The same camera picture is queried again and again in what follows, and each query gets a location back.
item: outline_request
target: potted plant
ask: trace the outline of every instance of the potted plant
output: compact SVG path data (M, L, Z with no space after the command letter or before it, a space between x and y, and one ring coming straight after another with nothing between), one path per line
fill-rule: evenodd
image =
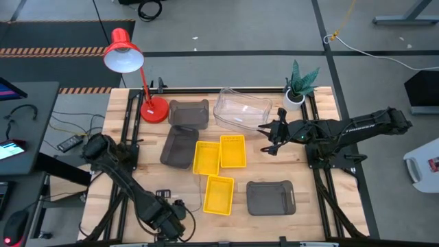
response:
M301 78L299 64L294 61L291 79L285 78L287 81L284 88L285 97L283 98L283 107L285 109L297 110L300 108L300 105L305 101L305 96L314 91L315 86L311 84L316 80L319 69L320 67Z

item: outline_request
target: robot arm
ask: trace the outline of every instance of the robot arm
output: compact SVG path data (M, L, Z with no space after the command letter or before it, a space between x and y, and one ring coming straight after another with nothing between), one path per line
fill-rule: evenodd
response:
M273 145L261 149L271 155L288 142L314 144L318 146L318 156L328 159L340 149L377 136L378 134L404 134L412 123L407 121L400 110L387 108L369 115L347 120L296 120L286 123L287 112L278 110L279 120L260 126L270 128L270 133L260 130Z
M185 227L180 223L186 216L185 204L177 200L170 205L166 199L146 191L125 169L130 153L122 144L106 135L96 134L83 148L83 156L95 170L102 170L133 201L136 216L170 241L183 236Z

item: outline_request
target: table leg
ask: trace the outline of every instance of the table leg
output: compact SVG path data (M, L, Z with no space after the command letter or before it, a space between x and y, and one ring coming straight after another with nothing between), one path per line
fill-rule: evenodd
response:
M36 169L47 172L53 176L69 180L79 185L88 186L90 184L90 173L62 161L40 153L36 161Z
M418 0L402 16L376 16L373 23L390 25L430 25L439 22L439 16L419 16L432 0Z

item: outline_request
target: concrete floor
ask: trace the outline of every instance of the concrete floor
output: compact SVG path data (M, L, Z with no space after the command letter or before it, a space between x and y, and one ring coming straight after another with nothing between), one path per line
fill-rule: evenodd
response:
M427 27L374 26L376 15L403 14L414 0L360 0L340 38L365 50L439 50L439 25ZM0 1L0 20L13 15L19 0ZM96 0L103 19L136 19L136 12L111 0ZM328 32L337 29L350 0L319 0ZM425 14L439 14L433 1ZM90 0L27 0L18 20L95 20ZM133 42L143 51L314 50L322 51L318 25L310 1L305 0L168 0L151 23L136 22ZM331 43L332 50L346 50ZM208 56L146 58L148 81L162 77L168 86L280 86L293 60L303 71L321 67L317 85L333 86L324 56ZM397 57L414 67L439 66L438 56ZM403 136L380 136L359 143L368 155L363 162L367 186L381 239L439 242L439 195L420 193L411 186L402 157L439 137L439 117L411 116L403 83L416 72L374 58L335 57L340 84L351 117L388 106L403 110L414 127ZM140 86L137 73L123 75L128 87ZM56 110L105 114L108 95L60 95ZM59 116L88 129L90 117ZM53 121L54 126L73 130ZM101 126L96 119L94 126ZM70 134L48 129L45 139L58 144ZM42 151L57 154L47 144ZM43 230L54 231L49 241L35 239L29 246L48 246L76 240L81 209L52 209ZM59 217L69 215L68 220Z

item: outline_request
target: clear plastic bin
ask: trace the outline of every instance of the clear plastic bin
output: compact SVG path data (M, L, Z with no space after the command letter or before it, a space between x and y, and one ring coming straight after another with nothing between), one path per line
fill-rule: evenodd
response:
M213 116L217 125L246 135L256 135L258 126L266 124L272 101L238 93L230 88L218 95Z

